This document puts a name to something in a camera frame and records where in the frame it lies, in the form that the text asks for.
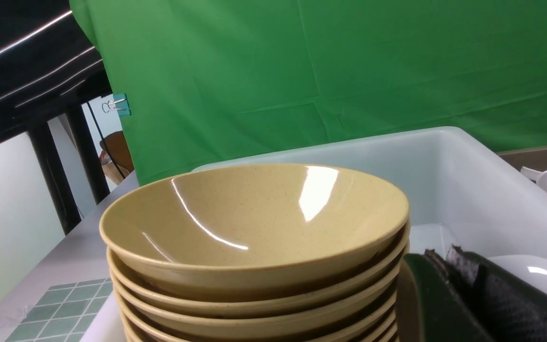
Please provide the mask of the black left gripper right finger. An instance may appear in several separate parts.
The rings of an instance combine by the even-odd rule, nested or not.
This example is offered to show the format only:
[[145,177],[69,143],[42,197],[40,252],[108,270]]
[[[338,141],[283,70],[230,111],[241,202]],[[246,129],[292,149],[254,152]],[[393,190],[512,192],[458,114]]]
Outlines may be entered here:
[[463,298],[494,342],[547,342],[547,294],[460,247],[442,258],[458,273]]

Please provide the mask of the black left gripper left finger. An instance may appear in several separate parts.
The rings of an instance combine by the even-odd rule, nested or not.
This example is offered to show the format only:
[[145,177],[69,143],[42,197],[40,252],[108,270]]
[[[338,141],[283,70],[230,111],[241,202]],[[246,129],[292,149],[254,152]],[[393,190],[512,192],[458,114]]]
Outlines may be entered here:
[[458,273],[439,255],[404,255],[398,276],[398,341],[494,341],[463,298]]

